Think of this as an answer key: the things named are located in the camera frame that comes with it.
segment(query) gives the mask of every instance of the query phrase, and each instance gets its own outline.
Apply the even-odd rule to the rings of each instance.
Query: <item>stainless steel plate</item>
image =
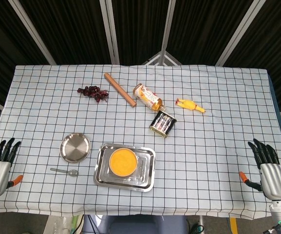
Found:
[[[136,170],[126,177],[115,175],[109,167],[112,153],[120,148],[132,150],[138,160]],[[94,181],[101,186],[148,192],[153,188],[154,167],[155,151],[150,148],[105,143],[99,149]]]
[[[60,155],[67,162],[80,162],[88,156],[91,143],[82,133],[72,133],[62,141]]]

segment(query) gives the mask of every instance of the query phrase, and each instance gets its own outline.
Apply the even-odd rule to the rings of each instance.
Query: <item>rolling pin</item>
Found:
[[[122,95],[123,98],[131,105],[131,107],[136,106],[136,102],[134,99],[132,99],[128,93],[125,92],[125,90],[109,75],[109,73],[105,73],[105,78],[109,83],[119,92],[120,95]]]

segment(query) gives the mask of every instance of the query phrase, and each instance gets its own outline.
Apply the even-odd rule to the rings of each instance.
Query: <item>grape bunch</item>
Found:
[[[84,96],[92,97],[97,102],[100,102],[100,100],[107,101],[109,95],[107,93],[107,90],[100,90],[100,88],[97,86],[90,86],[90,87],[85,86],[85,89],[79,88],[77,92],[82,93]]]

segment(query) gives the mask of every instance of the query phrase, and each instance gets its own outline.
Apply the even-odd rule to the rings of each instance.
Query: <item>rubber chicken toy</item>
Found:
[[[198,106],[197,104],[194,103],[194,101],[190,101],[190,100],[183,100],[183,99],[178,98],[176,101],[176,105],[189,109],[189,110],[192,110],[192,111],[197,110],[202,113],[205,112],[205,110],[202,107]]]

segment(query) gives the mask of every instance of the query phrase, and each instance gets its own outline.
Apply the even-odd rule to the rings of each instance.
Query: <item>orange food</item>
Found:
[[[117,176],[129,176],[136,170],[137,158],[130,149],[121,148],[112,153],[109,165]]]

